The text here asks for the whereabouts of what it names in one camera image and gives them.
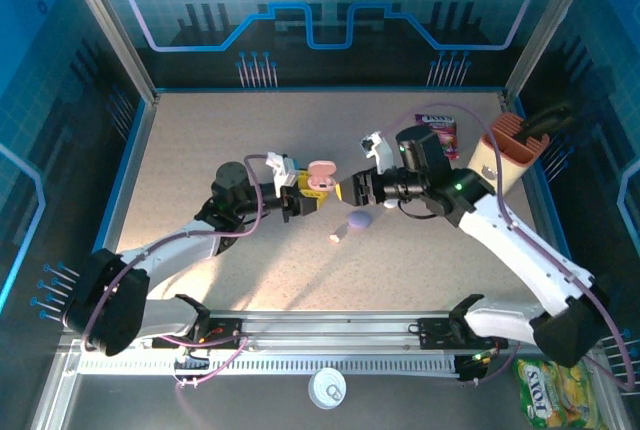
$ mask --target pink toy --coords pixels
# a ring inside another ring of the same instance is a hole
[[[307,186],[311,190],[318,192],[330,192],[336,187],[336,181],[331,177],[336,173],[336,164],[329,160],[316,160],[309,164],[307,171],[309,172],[309,179],[307,180]]]

